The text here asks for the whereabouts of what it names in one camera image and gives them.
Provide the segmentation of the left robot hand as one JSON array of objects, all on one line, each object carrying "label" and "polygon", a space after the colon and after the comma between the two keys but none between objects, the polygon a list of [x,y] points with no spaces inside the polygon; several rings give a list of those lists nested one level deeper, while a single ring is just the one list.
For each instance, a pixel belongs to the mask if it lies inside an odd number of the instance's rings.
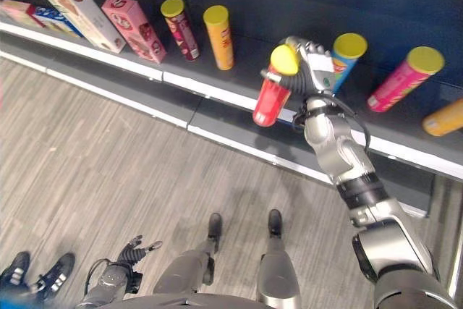
[{"label": "left robot hand", "polygon": [[117,261],[133,266],[141,261],[148,253],[159,249],[163,244],[161,240],[157,240],[154,243],[149,244],[147,247],[140,247],[142,241],[143,236],[141,234],[130,240],[119,253]]}]

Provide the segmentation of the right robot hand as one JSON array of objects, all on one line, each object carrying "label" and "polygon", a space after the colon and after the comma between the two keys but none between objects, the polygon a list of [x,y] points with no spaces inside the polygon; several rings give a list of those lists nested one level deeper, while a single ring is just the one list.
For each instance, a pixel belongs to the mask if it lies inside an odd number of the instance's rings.
[{"label": "right robot hand", "polygon": [[336,77],[330,51],[297,36],[282,39],[271,53],[270,67],[262,78],[293,94],[332,98]]}]

